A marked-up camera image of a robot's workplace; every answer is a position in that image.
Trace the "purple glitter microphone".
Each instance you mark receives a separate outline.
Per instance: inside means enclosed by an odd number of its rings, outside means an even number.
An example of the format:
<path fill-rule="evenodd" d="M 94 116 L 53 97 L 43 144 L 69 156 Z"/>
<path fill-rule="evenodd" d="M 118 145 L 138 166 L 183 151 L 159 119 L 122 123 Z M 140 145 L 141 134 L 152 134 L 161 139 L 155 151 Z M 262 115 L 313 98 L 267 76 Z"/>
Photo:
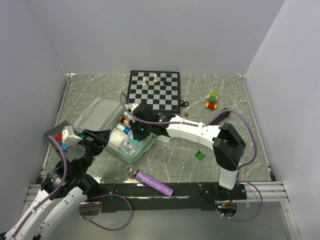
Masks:
<path fill-rule="evenodd" d="M 162 193 L 167 197 L 171 197 L 174 193 L 174 190 L 172 188 L 156 180 L 155 178 L 148 175 L 147 173 L 141 170 L 138 170 L 138 168 L 133 165 L 128 166 L 126 172 L 131 178 L 137 179 L 139 182 L 153 188 L 154 190 Z"/>

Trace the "alcohol wipe sachets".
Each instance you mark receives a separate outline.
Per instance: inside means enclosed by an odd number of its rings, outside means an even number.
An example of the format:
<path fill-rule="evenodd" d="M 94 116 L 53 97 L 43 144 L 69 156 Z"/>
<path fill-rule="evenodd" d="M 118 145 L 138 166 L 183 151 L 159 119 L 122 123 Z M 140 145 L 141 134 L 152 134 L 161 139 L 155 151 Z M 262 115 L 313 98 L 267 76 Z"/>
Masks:
<path fill-rule="evenodd" d="M 129 141 L 124 141 L 120 144 L 119 148 L 123 151 L 123 153 L 126 156 L 132 157 L 138 152 L 140 147 Z"/>

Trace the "white gauze pad packet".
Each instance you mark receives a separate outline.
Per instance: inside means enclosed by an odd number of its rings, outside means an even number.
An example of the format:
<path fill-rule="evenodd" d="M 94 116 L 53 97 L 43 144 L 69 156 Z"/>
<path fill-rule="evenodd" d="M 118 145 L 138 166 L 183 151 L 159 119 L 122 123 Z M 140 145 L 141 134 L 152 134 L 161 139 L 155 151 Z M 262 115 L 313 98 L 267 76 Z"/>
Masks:
<path fill-rule="evenodd" d="M 119 148 L 120 145 L 128 139 L 128 136 L 117 128 L 113 128 L 110 132 L 108 145 Z"/>

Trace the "brown orange syrup bottle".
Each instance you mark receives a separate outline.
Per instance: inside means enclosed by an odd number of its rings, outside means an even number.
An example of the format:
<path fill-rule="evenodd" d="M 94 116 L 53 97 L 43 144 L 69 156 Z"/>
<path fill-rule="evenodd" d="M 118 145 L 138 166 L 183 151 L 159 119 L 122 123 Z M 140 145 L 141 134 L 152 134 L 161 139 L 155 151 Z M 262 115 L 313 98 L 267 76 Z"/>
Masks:
<path fill-rule="evenodd" d="M 123 126 L 125 126 L 126 128 L 130 128 L 130 119 L 129 118 L 126 118 L 126 117 L 123 117 L 123 116 L 120 116 L 118 118 L 118 122 L 120 124 L 122 124 Z"/>

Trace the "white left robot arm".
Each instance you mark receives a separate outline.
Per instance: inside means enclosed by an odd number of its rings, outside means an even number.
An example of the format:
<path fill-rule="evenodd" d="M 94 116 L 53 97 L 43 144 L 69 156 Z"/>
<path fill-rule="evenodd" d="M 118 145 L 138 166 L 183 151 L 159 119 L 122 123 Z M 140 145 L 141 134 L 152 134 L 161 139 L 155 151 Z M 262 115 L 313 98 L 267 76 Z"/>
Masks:
<path fill-rule="evenodd" d="M 61 135 L 67 145 L 84 147 L 84 155 L 68 160 L 56 138 L 49 135 L 56 145 L 61 161 L 51 170 L 40 185 L 35 199 L 20 220 L 9 231 L 0 235 L 2 240 L 42 240 L 45 232 L 53 229 L 54 222 L 61 219 L 68 209 L 84 201 L 93 201 L 99 195 L 99 184 L 89 174 L 94 157 L 108 145 L 111 131 L 83 130 L 75 135 L 71 126 L 66 126 Z"/>

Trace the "black white chessboard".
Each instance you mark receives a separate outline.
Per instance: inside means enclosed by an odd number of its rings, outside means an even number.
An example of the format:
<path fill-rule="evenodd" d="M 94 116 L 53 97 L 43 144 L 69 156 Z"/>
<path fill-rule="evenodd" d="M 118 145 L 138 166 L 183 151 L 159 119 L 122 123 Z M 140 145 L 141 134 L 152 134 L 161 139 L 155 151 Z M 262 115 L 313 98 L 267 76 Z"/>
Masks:
<path fill-rule="evenodd" d="M 154 82 L 154 74 L 157 74 L 158 82 Z M 146 78 L 146 86 L 143 86 L 143 77 Z M 145 104 L 158 113 L 181 112 L 180 73 L 175 71 L 147 71 L 132 70 L 129 76 L 129 84 L 126 95 L 128 104 Z"/>

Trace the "clear plaster strip packet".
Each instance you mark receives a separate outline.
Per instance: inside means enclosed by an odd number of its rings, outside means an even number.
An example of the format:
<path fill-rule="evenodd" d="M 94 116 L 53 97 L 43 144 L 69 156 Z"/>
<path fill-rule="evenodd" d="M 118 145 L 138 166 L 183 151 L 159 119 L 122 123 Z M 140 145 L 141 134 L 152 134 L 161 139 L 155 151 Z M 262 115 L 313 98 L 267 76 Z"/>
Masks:
<path fill-rule="evenodd" d="M 170 137 L 164 136 L 164 135 L 159 135 L 159 136 L 157 136 L 156 140 L 164 142 L 164 143 L 169 143 L 170 142 Z"/>

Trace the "white medicine bottle green label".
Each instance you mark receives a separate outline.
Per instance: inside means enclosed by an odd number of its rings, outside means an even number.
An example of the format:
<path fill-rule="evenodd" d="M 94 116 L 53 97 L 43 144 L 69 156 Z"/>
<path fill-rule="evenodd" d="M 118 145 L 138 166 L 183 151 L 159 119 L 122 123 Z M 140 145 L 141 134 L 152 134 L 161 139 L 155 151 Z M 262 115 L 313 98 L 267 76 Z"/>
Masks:
<path fill-rule="evenodd" d="M 123 115 L 124 115 L 126 118 L 128 118 L 128 119 L 131 118 L 131 116 L 130 116 L 126 111 L 123 112 Z"/>

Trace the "blue lego brick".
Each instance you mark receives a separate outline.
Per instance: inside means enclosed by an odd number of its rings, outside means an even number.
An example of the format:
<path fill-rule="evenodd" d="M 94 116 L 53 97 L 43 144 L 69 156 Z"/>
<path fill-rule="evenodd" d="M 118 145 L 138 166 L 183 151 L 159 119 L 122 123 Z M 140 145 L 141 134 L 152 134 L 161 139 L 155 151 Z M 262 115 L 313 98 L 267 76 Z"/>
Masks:
<path fill-rule="evenodd" d="M 60 147 L 63 151 L 67 151 L 71 146 L 68 144 L 61 144 Z"/>

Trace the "cream chess pawn left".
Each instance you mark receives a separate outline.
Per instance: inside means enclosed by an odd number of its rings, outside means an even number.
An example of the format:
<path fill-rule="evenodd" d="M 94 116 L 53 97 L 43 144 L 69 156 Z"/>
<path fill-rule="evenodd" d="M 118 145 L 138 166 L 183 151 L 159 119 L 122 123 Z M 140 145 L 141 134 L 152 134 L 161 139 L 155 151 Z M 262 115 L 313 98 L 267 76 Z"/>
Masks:
<path fill-rule="evenodd" d="M 143 86 L 146 86 L 147 85 L 147 80 L 145 77 L 142 78 L 142 85 Z"/>

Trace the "mint green medicine case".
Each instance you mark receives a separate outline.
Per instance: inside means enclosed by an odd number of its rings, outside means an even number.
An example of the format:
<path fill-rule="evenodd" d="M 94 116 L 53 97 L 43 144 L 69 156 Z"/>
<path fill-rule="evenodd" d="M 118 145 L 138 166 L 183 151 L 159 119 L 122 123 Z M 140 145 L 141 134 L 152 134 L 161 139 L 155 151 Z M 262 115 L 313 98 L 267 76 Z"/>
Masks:
<path fill-rule="evenodd" d="M 119 117 L 124 116 L 124 108 L 121 106 L 120 101 L 108 97 L 95 98 L 88 107 L 82 112 L 82 114 L 72 124 L 76 130 L 91 130 L 91 131 L 104 131 L 117 128 Z M 134 164 L 142 155 L 149 150 L 152 144 L 156 141 L 156 136 L 150 134 L 149 137 L 144 140 L 139 140 L 142 143 L 141 147 L 134 156 L 126 156 L 120 147 L 114 147 L 107 145 L 105 148 L 113 155 L 117 156 L 121 160 Z"/>

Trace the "black binder clip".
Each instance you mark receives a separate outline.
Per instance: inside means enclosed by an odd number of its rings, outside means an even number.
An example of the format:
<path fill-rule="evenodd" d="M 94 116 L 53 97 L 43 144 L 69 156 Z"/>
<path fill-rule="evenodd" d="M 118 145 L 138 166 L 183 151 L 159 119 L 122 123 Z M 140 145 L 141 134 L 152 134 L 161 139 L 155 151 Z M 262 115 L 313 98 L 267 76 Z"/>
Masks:
<path fill-rule="evenodd" d="M 184 101 L 184 100 L 180 101 L 180 107 L 181 108 L 188 107 L 189 105 L 190 105 L 190 103 L 188 101 Z"/>

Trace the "grey lego baseplate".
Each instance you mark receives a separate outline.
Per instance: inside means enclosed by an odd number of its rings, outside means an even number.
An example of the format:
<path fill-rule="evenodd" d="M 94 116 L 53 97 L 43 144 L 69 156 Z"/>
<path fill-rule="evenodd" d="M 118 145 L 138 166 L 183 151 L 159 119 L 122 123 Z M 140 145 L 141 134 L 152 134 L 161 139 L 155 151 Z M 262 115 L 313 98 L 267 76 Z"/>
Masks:
<path fill-rule="evenodd" d="M 69 123 L 65 120 L 52 129 L 48 130 L 44 133 L 44 136 L 48 139 L 49 136 L 52 136 L 56 141 L 62 141 L 62 132 L 65 126 L 69 125 Z"/>

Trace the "cream chess pawn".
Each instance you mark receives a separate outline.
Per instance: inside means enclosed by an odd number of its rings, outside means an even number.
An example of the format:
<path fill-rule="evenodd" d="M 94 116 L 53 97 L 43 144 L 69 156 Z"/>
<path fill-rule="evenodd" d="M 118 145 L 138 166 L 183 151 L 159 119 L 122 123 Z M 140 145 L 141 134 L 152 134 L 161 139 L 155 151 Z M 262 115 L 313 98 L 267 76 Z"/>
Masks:
<path fill-rule="evenodd" d="M 147 85 L 147 80 L 145 77 L 142 78 L 142 85 L 143 86 L 146 86 Z"/>
<path fill-rule="evenodd" d="M 154 74 L 153 81 L 154 81 L 155 83 L 157 83 L 157 82 L 158 82 L 158 75 L 157 75 L 156 73 Z"/>

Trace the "blue white bandage roll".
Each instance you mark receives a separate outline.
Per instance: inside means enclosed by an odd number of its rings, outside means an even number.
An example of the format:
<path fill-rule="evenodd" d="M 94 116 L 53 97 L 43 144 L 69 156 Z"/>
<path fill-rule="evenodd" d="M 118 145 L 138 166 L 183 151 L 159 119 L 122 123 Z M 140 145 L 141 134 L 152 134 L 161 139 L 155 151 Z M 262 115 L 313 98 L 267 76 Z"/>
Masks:
<path fill-rule="evenodd" d="M 125 127 L 125 126 L 122 125 L 121 123 L 118 123 L 117 126 L 116 126 L 116 128 L 117 128 L 119 131 L 121 131 L 121 132 L 123 132 L 124 134 L 126 134 L 127 136 L 132 136 L 132 135 L 133 135 L 132 130 L 131 130 L 130 128 L 128 128 L 128 127 Z"/>

